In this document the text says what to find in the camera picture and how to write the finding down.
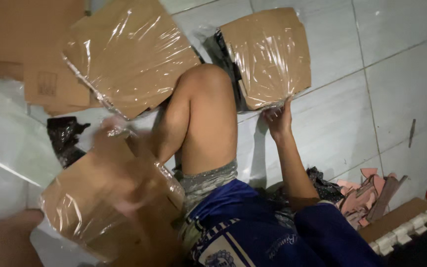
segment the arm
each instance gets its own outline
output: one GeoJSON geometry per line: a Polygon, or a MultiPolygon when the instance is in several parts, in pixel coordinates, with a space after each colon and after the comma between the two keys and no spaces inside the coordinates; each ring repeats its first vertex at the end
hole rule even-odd
{"type": "Polygon", "coordinates": [[[278,148],[283,181],[288,189],[289,202],[293,210],[299,210],[319,201],[319,195],[307,176],[299,156],[291,130],[291,99],[287,100],[281,112],[264,119],[278,148]]]}

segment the printed logo on shirt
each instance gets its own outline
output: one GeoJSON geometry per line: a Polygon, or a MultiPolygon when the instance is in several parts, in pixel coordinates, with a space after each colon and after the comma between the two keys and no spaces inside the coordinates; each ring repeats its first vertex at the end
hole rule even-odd
{"type": "Polygon", "coordinates": [[[298,236],[295,234],[286,234],[280,238],[278,238],[273,245],[266,251],[266,254],[270,259],[273,259],[276,256],[276,253],[278,253],[279,249],[286,245],[294,245],[296,241],[298,240],[298,236]]]}
{"type": "Polygon", "coordinates": [[[205,259],[205,267],[236,267],[230,252],[219,250],[205,259]]]}

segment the plastic-wrapped cardboard box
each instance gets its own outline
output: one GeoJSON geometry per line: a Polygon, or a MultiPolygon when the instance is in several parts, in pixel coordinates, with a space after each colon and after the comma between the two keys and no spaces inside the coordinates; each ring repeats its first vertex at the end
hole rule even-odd
{"type": "Polygon", "coordinates": [[[24,81],[32,104],[88,106],[60,56],[60,39],[84,15],[85,0],[0,0],[0,77],[24,81]]]}
{"type": "Polygon", "coordinates": [[[162,253],[162,260],[175,258],[170,223],[180,216],[183,194],[145,143],[99,132],[94,148],[44,190],[41,206],[62,236],[98,259],[129,258],[137,263],[132,266],[143,266],[153,253],[162,253]],[[119,207],[132,209],[130,220],[119,207]]]}
{"type": "Polygon", "coordinates": [[[156,0],[107,3],[71,27],[63,54],[98,100],[127,119],[158,106],[200,64],[156,0]]]}
{"type": "Polygon", "coordinates": [[[237,83],[241,111],[281,106],[311,86],[305,29],[293,8],[237,19],[219,27],[204,45],[237,83]]]}

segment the hand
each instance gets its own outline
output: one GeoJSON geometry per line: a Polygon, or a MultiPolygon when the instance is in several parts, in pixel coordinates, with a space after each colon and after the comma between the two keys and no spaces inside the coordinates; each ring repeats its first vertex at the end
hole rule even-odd
{"type": "Polygon", "coordinates": [[[270,127],[273,140],[277,143],[286,136],[292,136],[291,100],[288,98],[281,109],[268,109],[261,114],[270,127]]]}

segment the tile floor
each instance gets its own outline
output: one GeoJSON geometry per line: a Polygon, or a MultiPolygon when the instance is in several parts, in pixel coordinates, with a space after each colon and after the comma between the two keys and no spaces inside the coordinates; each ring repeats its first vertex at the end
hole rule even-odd
{"type": "MultiPolygon", "coordinates": [[[[97,0],[102,5],[104,0],[97,0]]],[[[316,166],[326,179],[360,182],[361,167],[379,173],[407,174],[390,203],[394,209],[427,188],[427,0],[161,0],[193,46],[210,58],[199,38],[236,18],[264,9],[293,7],[305,24],[311,53],[312,87],[292,102],[293,133],[305,167],[316,166]],[[416,130],[408,148],[412,120],[416,130]]],[[[31,116],[47,116],[31,107],[31,116]]],[[[103,109],[76,112],[92,127],[81,137],[88,148],[90,133],[109,113],[103,109]]],[[[150,129],[156,112],[133,125],[150,129]]],[[[256,186],[281,180],[275,143],[264,123],[252,112],[238,116],[239,179],[256,186]]],[[[168,162],[174,167],[174,161],[168,162]]],[[[40,188],[0,175],[0,217],[8,210],[37,206],[40,188]]],[[[44,261],[60,260],[43,252],[44,234],[33,242],[44,261]]],[[[90,262],[71,254],[72,261],[90,262]]]]}

